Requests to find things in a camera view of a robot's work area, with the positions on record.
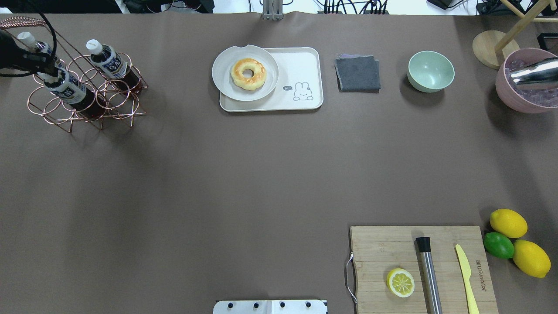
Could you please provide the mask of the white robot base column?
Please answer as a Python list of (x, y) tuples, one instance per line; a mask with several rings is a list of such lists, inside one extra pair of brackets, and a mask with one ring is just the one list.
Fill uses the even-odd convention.
[(328, 314), (326, 300), (221, 300), (214, 314)]

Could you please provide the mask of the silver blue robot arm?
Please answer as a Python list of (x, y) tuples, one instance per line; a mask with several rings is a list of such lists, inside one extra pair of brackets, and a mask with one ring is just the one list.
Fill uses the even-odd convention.
[[(20, 48), (12, 36), (1, 31), (2, 68), (21, 68), (29, 72), (42, 71), (54, 51), (29, 52)], [(551, 89), (557, 87), (557, 58), (547, 58), (531, 65), (504, 68), (512, 87), (519, 90)], [(452, 83), (455, 70), (444, 55), (435, 51), (417, 52), (409, 61), (407, 78), (416, 89), (436, 92)]]

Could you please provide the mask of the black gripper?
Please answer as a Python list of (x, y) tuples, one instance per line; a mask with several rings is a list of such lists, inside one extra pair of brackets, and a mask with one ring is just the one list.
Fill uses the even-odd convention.
[(20, 48), (13, 36), (4, 30), (0, 30), (0, 68), (20, 71), (19, 74), (1, 74), (2, 77), (28, 77), (39, 73), (56, 77), (52, 55)]

